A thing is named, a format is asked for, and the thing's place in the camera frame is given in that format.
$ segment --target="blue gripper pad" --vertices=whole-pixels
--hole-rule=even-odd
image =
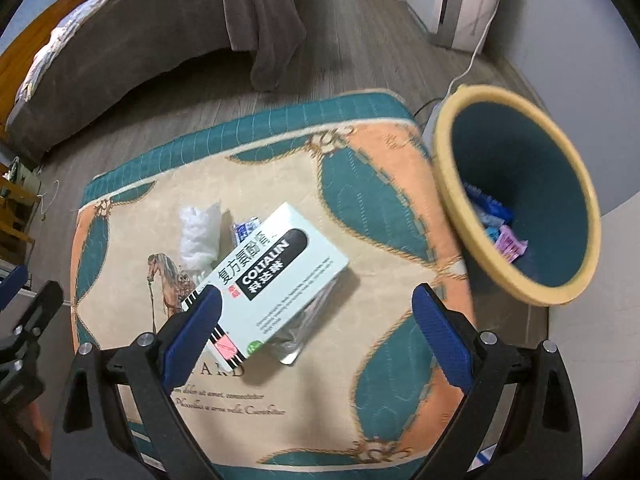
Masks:
[[[472,357],[436,300],[418,285],[411,298],[415,322],[433,350],[447,381],[465,394],[474,382]]]
[[[204,345],[218,324],[222,314],[220,291],[213,285],[205,286],[191,305],[189,313],[191,317],[164,353],[162,386],[168,394],[187,382]]]
[[[18,265],[0,283],[0,312],[6,308],[20,289],[27,283],[29,271],[24,265]]]

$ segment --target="mattress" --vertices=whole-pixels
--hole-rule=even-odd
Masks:
[[[474,320],[466,269],[420,131],[401,99],[363,91],[267,110],[159,146],[85,189],[72,247],[76,344],[130,344],[193,289],[178,210],[220,201],[229,226],[289,202],[349,259],[294,365],[259,351],[234,373],[201,355],[172,399],[227,479],[406,480],[455,412],[411,313],[428,282]],[[162,457],[123,392],[145,459]]]

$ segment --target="yellow trash can rim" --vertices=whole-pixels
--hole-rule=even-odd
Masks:
[[[588,234],[582,265],[568,282],[546,286],[520,272],[493,247],[476,217],[458,174],[452,150],[452,129],[457,115],[466,107],[493,102],[519,111],[542,128],[562,151],[575,171],[584,195]],[[550,306],[567,304],[589,285],[600,256],[602,224],[600,209],[587,169],[567,136],[542,110],[525,98],[502,88],[477,85],[461,86],[443,103],[433,134],[433,166],[444,207],[466,248],[498,285],[512,296],[529,304]]]

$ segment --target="teal pattern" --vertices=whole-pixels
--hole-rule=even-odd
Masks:
[[[76,304],[98,279],[102,264],[107,256],[109,245],[109,221],[104,216],[96,216],[89,225],[82,256],[78,266],[78,280],[76,281]]]
[[[261,146],[260,148],[254,148],[253,150],[246,150],[242,153],[237,153],[229,157],[231,160],[238,160],[240,162],[267,162],[277,156],[285,155],[298,148],[304,146],[309,136],[296,137],[295,139],[279,140],[268,146]]]
[[[372,440],[400,439],[431,379],[433,353],[413,316],[372,355],[358,379],[356,410],[362,432]]]
[[[129,421],[129,428],[146,436],[145,428],[141,424]],[[133,441],[140,453],[155,460],[160,460],[158,452],[151,442],[135,435],[133,436]],[[217,464],[212,464],[212,466],[220,473],[223,480],[263,480],[265,478],[270,480],[309,480],[310,476],[318,480],[408,480],[423,461],[423,458],[418,458],[401,465],[381,469],[348,469],[342,471],[315,471],[314,473]]]
[[[434,261],[434,251],[406,198],[351,148],[322,158],[321,179],[327,207],[347,227],[390,248]]]
[[[276,455],[264,461],[265,464],[277,465],[354,465],[360,461],[351,455],[339,453],[323,453],[313,451],[292,451]]]
[[[114,204],[135,202],[151,191],[154,184],[155,182],[147,182],[146,184],[141,184],[140,186],[132,187],[131,189],[115,194],[111,197],[111,202]]]
[[[383,92],[363,92],[266,110],[218,124],[158,146],[93,179],[84,190],[82,205],[144,178],[249,142],[319,124],[374,118],[412,120],[412,115],[392,95]]]
[[[100,348],[100,344],[94,339],[78,315],[76,315],[76,329],[78,330],[78,345],[91,343],[96,348]]]

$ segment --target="horse illustration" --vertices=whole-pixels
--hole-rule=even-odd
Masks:
[[[151,290],[151,283],[156,277],[156,273],[160,275],[162,284],[162,299],[164,300],[164,310],[169,319],[174,314],[181,312],[180,304],[182,300],[193,292],[196,288],[193,281],[183,270],[178,267],[166,254],[158,253],[149,256],[147,263],[149,272],[146,280],[149,284],[149,292],[151,293],[151,307],[153,310],[154,295]],[[156,331],[156,321],[154,319],[154,332]]]

